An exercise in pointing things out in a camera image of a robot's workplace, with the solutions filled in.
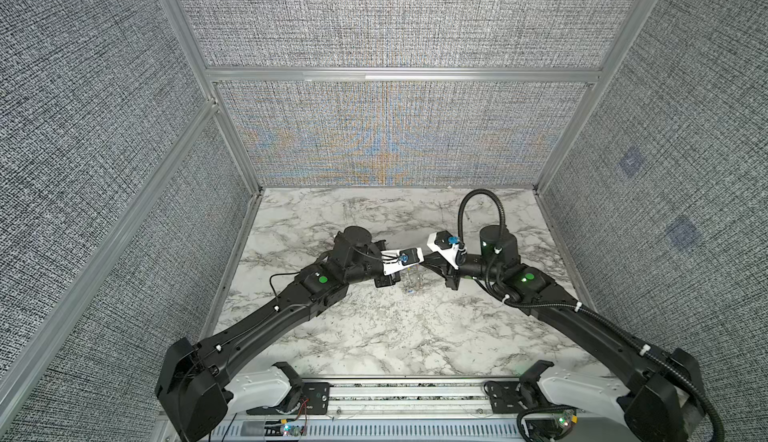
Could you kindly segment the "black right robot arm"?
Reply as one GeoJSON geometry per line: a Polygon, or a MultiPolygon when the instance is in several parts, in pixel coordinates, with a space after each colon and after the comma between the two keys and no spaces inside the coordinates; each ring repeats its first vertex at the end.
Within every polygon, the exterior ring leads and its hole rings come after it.
{"type": "Polygon", "coordinates": [[[616,390],[585,377],[563,375],[554,363],[535,362],[518,379],[517,426],[526,441],[557,440],[582,410],[612,419],[641,441],[686,441],[703,419],[714,441],[725,438],[722,418],[708,399],[697,360],[668,352],[619,327],[569,294],[540,269],[522,262],[517,240],[506,229],[481,232],[481,251],[469,254],[448,231],[427,240],[424,265],[447,285],[474,279],[486,294],[561,332],[601,362],[618,381],[616,390]]]}

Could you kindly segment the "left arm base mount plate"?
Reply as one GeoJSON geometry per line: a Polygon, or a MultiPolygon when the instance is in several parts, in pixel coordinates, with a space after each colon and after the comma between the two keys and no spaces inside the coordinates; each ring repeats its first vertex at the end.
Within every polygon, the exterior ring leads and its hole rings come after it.
{"type": "Polygon", "coordinates": [[[326,415],[330,400],[331,384],[327,382],[304,382],[301,388],[292,388],[276,407],[255,407],[247,409],[248,415],[274,415],[296,417],[298,410],[309,415],[326,415]]]}

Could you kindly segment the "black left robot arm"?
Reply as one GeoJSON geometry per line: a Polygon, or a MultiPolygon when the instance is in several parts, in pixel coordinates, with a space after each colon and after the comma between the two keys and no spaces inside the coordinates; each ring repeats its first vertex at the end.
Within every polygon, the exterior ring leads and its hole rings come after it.
{"type": "Polygon", "coordinates": [[[397,272],[422,258],[419,248],[387,251],[366,229],[349,226],[264,306],[199,342],[186,337],[174,342],[165,353],[155,396],[180,439],[198,441],[225,419],[235,399],[226,386],[282,335],[343,299],[349,285],[366,280],[392,285],[397,272]]]}

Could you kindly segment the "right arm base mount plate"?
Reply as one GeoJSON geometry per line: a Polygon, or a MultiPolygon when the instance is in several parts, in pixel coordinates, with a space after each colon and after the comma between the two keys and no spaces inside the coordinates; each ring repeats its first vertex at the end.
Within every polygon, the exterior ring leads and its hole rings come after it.
{"type": "Polygon", "coordinates": [[[482,390],[488,397],[494,414],[517,414],[531,409],[543,413],[545,408],[574,410],[573,406],[549,401],[533,383],[513,380],[487,380],[482,390]]]}

